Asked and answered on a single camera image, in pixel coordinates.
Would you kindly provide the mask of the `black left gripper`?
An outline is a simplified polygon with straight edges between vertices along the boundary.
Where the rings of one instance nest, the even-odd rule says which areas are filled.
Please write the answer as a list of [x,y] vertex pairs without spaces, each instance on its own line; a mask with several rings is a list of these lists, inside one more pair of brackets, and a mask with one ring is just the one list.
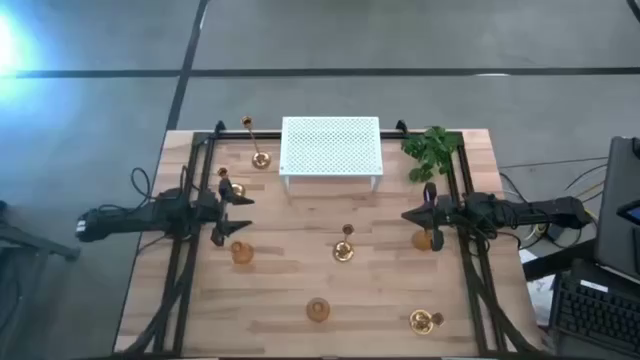
[[211,241],[218,247],[223,247],[225,238],[234,232],[250,226],[251,220],[231,221],[228,219],[227,205],[249,205],[255,201],[233,193],[232,183],[227,177],[222,177],[218,185],[218,195],[205,189],[197,200],[197,219],[203,223],[215,224],[211,234]]

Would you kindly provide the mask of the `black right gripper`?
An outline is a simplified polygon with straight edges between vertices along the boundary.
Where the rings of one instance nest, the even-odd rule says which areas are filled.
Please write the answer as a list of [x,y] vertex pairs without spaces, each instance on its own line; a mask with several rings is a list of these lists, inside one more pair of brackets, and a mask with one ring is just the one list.
[[449,196],[438,196],[436,185],[427,182],[423,188],[425,207],[417,207],[401,214],[401,217],[413,224],[423,227],[431,236],[430,244],[434,252],[444,247],[444,235],[439,229],[441,225],[455,227],[459,224],[457,217],[461,210]]

